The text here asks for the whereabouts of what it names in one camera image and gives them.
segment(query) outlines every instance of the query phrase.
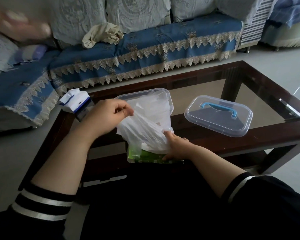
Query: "floor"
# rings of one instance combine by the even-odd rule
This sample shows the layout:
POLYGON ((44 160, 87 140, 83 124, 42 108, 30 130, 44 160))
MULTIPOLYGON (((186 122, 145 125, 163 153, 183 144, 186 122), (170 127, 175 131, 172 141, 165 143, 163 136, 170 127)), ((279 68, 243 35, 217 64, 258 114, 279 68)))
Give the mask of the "floor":
MULTIPOLYGON (((246 61, 300 99, 300 48, 287 48, 281 49, 279 52, 273 52, 268 48, 253 47, 249 54, 238 53, 235 57, 222 62, 213 61, 186 68, 176 68, 166 73, 153 74, 143 78, 98 86, 88 90, 99 91, 110 87, 122 86, 123 84, 137 83, 144 80, 216 66, 237 60, 246 61)), ((13 202, 18 194, 17 188, 59 111, 60 108, 56 107, 53 109, 50 119, 40 128, 15 135, 0 137, 0 211, 7 209, 8 205, 13 202)), ((300 154, 272 175, 284 181, 300 193, 300 154)), ((66 239, 79 239, 87 210, 88 206, 75 204, 72 207, 66 222, 66 239)))

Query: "sofa leg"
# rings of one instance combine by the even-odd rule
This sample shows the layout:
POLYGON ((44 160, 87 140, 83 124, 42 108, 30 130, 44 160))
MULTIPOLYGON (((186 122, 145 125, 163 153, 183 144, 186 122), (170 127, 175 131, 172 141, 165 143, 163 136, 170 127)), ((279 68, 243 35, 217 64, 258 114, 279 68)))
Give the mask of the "sofa leg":
POLYGON ((251 46, 248 46, 244 53, 250 53, 251 46))

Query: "plastic lid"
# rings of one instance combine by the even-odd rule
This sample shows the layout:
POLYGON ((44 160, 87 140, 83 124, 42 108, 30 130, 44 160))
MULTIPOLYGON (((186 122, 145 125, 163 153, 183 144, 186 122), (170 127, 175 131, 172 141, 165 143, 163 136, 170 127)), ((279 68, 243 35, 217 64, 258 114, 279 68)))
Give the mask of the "plastic lid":
POLYGON ((194 124, 227 136, 241 137, 248 132, 253 113, 243 104, 198 96, 185 110, 184 116, 194 124))
POLYGON ((144 91, 140 91, 140 92, 127 93, 127 94, 123 94, 123 95, 116 97, 116 99, 122 99, 122 100, 128 101, 131 99, 137 99, 144 95, 149 95, 152 92, 161 92, 161 91, 165 92, 167 94, 167 97, 169 100, 169 105, 170 105, 170 114, 172 114, 172 112, 173 112, 172 99, 171 99, 169 91, 166 90, 165 88, 154 88, 154 89, 144 90, 144 91))

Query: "white plastic bag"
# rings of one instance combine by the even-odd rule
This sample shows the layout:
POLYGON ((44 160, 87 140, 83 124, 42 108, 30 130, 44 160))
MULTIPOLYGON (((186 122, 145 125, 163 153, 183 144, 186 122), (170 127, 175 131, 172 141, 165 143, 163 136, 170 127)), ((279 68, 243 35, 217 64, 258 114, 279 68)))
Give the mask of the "white plastic bag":
POLYGON ((117 134, 128 142, 134 156, 140 155, 145 148, 158 154, 167 153, 169 145, 163 131, 172 130, 167 94, 154 92, 127 102, 134 109, 134 116, 121 121, 117 134))

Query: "person's left hand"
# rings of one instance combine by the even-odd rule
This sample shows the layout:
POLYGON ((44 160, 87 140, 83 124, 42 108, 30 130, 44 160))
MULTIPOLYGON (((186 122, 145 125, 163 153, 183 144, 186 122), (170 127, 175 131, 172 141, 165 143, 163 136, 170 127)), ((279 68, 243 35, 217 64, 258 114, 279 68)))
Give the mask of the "person's left hand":
POLYGON ((76 132, 93 142, 112 131, 124 118, 133 116, 133 109, 124 100, 99 101, 76 128, 76 132))

